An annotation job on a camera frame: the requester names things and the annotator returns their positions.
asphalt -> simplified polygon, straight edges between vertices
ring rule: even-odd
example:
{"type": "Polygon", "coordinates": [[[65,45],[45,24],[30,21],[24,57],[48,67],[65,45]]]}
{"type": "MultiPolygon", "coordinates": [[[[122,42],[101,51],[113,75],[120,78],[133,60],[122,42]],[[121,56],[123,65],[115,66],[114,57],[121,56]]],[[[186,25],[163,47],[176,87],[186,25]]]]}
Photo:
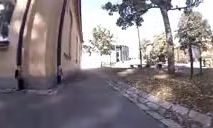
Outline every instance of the asphalt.
{"type": "Polygon", "coordinates": [[[53,95],[0,93],[0,128],[164,128],[110,87],[103,75],[86,72],[53,95]]]}

pole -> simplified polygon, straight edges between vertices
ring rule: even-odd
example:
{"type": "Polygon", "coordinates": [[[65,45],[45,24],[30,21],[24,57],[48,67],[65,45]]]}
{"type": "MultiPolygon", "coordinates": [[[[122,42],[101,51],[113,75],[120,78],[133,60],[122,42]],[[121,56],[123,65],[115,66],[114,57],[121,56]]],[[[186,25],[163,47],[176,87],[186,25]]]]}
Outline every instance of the pole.
{"type": "Polygon", "coordinates": [[[137,25],[137,31],[138,31],[138,39],[139,39],[139,57],[140,57],[140,68],[143,66],[143,58],[142,58],[142,52],[141,52],[141,41],[140,41],[140,34],[139,34],[139,26],[137,25]]]}

dry leaves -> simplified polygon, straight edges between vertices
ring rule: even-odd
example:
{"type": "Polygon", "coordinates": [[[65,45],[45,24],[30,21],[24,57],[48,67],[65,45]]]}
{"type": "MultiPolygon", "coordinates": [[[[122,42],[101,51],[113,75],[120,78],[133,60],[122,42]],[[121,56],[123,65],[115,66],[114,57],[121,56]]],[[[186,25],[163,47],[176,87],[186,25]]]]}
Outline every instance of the dry leaves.
{"type": "MultiPolygon", "coordinates": [[[[107,68],[105,71],[116,75],[124,70],[107,68]]],[[[165,71],[142,69],[121,79],[161,99],[202,112],[213,112],[213,69],[204,69],[204,75],[196,75],[192,80],[189,69],[183,70],[169,76],[165,71]]]]}

building wall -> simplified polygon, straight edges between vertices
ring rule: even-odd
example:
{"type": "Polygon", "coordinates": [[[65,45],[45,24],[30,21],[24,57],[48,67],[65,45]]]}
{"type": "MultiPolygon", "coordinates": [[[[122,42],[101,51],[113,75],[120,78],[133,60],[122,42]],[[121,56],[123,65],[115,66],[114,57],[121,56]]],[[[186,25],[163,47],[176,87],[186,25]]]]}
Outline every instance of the building wall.
{"type": "MultiPolygon", "coordinates": [[[[0,76],[9,77],[14,83],[19,29],[26,3],[27,0],[17,0],[10,26],[10,46],[8,50],[0,51],[0,76]]],[[[22,74],[27,88],[46,89],[56,85],[57,39],[62,4],[63,0],[32,0],[22,54],[22,74]]],[[[80,67],[82,35],[78,4],[77,0],[68,0],[63,25],[61,63],[65,74],[80,67]]]]}
{"type": "Polygon", "coordinates": [[[80,69],[82,37],[79,30],[76,2],[68,3],[63,29],[62,69],[64,76],[71,75],[80,69]]]}

stone curb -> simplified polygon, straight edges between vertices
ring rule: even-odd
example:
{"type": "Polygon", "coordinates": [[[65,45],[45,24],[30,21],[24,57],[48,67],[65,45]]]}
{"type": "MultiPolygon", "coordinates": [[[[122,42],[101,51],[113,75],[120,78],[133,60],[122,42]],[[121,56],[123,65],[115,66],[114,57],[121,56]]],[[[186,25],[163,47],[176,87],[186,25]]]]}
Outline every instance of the stone curb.
{"type": "Polygon", "coordinates": [[[213,116],[161,100],[122,82],[107,83],[169,128],[213,128],[213,116]]]}

